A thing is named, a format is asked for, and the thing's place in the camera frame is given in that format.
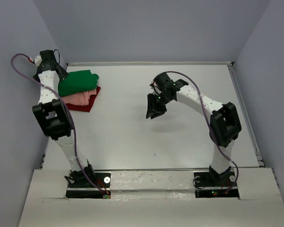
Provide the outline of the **green t-shirt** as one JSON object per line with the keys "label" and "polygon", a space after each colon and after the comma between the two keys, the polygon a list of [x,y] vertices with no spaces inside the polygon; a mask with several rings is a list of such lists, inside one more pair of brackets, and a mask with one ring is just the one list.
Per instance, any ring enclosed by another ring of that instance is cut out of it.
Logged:
{"label": "green t-shirt", "polygon": [[69,72],[68,77],[58,85],[59,96],[69,96],[97,88],[99,75],[90,70]]}

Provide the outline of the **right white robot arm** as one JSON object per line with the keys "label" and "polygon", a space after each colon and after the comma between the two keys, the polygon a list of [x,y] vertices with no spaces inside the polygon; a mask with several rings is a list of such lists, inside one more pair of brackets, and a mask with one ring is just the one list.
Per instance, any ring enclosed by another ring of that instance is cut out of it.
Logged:
{"label": "right white robot arm", "polygon": [[231,171],[231,165],[235,164],[231,159],[232,147],[242,130],[235,104],[223,104],[203,95],[191,78],[173,81],[168,71],[157,75],[150,87],[152,93],[147,95],[147,119],[164,115],[166,105],[171,101],[182,103],[204,117],[214,143],[208,179],[213,185],[223,183]]}

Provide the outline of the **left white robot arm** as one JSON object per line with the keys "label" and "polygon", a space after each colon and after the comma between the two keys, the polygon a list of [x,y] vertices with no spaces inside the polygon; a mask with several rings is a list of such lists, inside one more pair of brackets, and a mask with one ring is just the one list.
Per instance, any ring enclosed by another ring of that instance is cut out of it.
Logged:
{"label": "left white robot arm", "polygon": [[37,66],[34,79],[41,85],[38,104],[32,111],[45,136],[60,147],[70,163],[71,171],[65,179],[72,185],[95,187],[95,171],[79,151],[72,116],[57,92],[59,82],[68,73],[57,62],[53,50],[41,51],[33,63]]}

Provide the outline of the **pink folded t-shirt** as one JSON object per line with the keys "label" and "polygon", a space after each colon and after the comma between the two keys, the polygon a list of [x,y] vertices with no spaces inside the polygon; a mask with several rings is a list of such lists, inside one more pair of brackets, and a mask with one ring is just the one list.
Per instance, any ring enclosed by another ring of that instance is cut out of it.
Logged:
{"label": "pink folded t-shirt", "polygon": [[93,90],[86,91],[86,92],[78,92],[73,95],[64,96],[62,97],[62,100],[66,104],[87,106],[89,104],[90,97],[96,94],[97,94],[97,90],[93,89]]}

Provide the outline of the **dark red folded t-shirt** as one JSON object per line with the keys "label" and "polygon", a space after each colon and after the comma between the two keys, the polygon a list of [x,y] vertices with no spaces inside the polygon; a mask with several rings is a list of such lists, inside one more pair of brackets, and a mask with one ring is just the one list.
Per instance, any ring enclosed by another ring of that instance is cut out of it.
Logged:
{"label": "dark red folded t-shirt", "polygon": [[89,113],[100,90],[101,87],[97,86],[96,89],[91,91],[65,96],[63,100],[70,110]]}

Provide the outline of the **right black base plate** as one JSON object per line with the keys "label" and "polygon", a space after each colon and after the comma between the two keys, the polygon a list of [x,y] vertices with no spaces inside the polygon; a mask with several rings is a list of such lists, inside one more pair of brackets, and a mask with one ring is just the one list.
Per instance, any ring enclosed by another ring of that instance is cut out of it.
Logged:
{"label": "right black base plate", "polygon": [[209,177],[209,172],[194,172],[192,180],[195,187],[196,198],[239,198],[237,185],[233,186],[236,179],[235,173],[231,171],[226,179],[214,183]]}

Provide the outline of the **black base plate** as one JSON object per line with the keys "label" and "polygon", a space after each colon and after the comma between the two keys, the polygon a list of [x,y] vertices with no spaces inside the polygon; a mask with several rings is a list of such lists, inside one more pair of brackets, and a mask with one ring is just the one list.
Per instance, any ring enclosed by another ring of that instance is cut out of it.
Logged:
{"label": "black base plate", "polygon": [[76,182],[70,176],[65,176],[68,182],[65,196],[69,199],[110,199],[111,172],[96,171],[95,175],[95,180],[92,180],[95,186],[84,176]]}
{"label": "black base plate", "polygon": [[196,198],[239,198],[237,185],[233,186],[236,179],[235,173],[231,171],[226,179],[214,183],[209,177],[209,172],[194,172],[192,180],[195,187]]}

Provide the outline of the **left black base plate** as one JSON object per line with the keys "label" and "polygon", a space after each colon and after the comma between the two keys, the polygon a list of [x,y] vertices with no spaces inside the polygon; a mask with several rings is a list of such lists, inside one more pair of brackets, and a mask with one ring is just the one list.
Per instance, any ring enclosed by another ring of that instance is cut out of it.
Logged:
{"label": "left black base plate", "polygon": [[95,175],[95,180],[92,180],[95,186],[84,176],[76,182],[70,176],[65,176],[68,182],[65,196],[69,199],[110,199],[111,172],[96,171]]}

